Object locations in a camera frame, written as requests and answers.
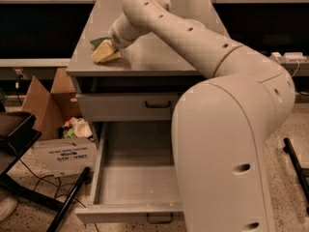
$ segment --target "cardboard box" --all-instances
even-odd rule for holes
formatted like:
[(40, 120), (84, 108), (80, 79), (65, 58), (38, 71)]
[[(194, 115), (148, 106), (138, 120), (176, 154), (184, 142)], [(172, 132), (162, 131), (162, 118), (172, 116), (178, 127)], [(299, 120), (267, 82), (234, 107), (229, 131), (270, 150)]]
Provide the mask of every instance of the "cardboard box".
[(59, 128), (65, 124), (65, 120), (50, 93), (36, 77), (32, 78), (21, 110), (36, 116), (33, 128), (42, 133), (39, 140), (58, 138)]
[(85, 167), (93, 170), (98, 153), (85, 137), (37, 141), (34, 152), (55, 177), (80, 174)]
[(50, 91), (65, 120), (81, 117), (74, 85), (67, 75), (67, 68), (58, 68)]

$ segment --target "drawer handle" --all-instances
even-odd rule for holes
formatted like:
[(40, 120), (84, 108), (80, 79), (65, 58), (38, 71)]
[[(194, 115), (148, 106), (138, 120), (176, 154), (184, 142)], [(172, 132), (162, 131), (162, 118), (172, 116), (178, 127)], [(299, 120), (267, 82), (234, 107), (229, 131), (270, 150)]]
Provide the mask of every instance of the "drawer handle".
[(168, 101), (166, 104), (149, 104), (145, 101), (145, 105), (147, 108), (168, 108), (171, 106), (171, 101)]
[(149, 224), (169, 224), (174, 220), (174, 215), (171, 213), (170, 218), (168, 220), (151, 220), (150, 215), (147, 214), (147, 223)]

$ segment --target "black metal stand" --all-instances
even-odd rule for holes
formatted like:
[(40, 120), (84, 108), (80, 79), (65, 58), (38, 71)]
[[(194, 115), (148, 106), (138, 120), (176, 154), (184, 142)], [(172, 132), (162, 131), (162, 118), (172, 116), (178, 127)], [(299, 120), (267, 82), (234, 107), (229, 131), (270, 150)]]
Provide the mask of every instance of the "black metal stand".
[(8, 155), (7, 153), (1, 152), (0, 159), (5, 161), (5, 164), (1, 166), (2, 173), (0, 174), (0, 189), (4, 189), (5, 191), (40, 204), (50, 210), (57, 212), (57, 215), (51, 222), (49, 228), (47, 229), (48, 232), (53, 232), (57, 229), (61, 219), (65, 215), (66, 211), (70, 207), (70, 204), (74, 200), (76, 194), (78, 193), (79, 189), (83, 185), (83, 183), (89, 180), (89, 172), (90, 168), (86, 167), (82, 174), (79, 176), (77, 182), (71, 188), (70, 193), (68, 194), (67, 199), (65, 202), (58, 201), (51, 197), (45, 196), (39, 192), (33, 191), (26, 187), (21, 186), (15, 180), (13, 180), (7, 172), (14, 166), (14, 164), (20, 159), (25, 152), (33, 145), (33, 143), (39, 139), (41, 133), (35, 130), (30, 131), (32, 136), (29, 136), (28, 140), (23, 144), (23, 148), (20, 151), (20, 154), (17, 156)]
[(294, 147), (288, 137), (283, 139), (285, 143), (285, 147), (283, 148), (284, 152), (288, 153), (290, 155), (292, 164), (294, 166), (295, 172), (297, 174), (297, 177), (300, 181), (301, 187), (303, 189), (303, 192), (306, 196), (307, 202), (309, 203), (309, 169), (308, 168), (302, 168), (297, 155), (295, 153)]

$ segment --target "power outlet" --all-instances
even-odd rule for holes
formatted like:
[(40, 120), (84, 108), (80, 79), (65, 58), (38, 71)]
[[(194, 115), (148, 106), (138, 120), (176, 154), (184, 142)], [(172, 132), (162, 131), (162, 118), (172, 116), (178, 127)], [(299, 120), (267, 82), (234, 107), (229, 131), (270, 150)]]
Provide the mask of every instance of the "power outlet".
[(25, 71), (22, 68), (14, 68), (13, 69), (15, 75), (17, 76), (17, 78), (19, 78), (20, 80), (26, 80), (28, 79), (27, 74), (25, 73)]

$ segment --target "open drawer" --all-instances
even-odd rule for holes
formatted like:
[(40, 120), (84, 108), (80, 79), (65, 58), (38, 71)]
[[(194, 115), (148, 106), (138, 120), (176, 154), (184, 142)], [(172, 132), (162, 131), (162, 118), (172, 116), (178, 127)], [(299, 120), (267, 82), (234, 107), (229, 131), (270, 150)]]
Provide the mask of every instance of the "open drawer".
[(103, 123), (84, 223), (169, 223), (183, 219), (171, 122)]

